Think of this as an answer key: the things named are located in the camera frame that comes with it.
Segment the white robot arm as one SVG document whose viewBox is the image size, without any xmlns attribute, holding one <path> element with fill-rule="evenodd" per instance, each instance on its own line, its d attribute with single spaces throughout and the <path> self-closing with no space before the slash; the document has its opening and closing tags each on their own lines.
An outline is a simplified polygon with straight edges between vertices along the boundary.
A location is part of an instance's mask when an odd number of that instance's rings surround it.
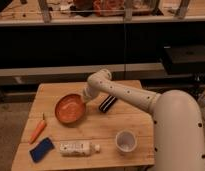
<svg viewBox="0 0 205 171">
<path fill-rule="evenodd" d="M 202 114 L 187 92 L 162 94 L 116 83 L 107 69 L 87 78 L 86 103 L 100 92 L 107 93 L 148 113 L 153 120 L 153 171 L 205 171 L 205 136 Z"/>
</svg>

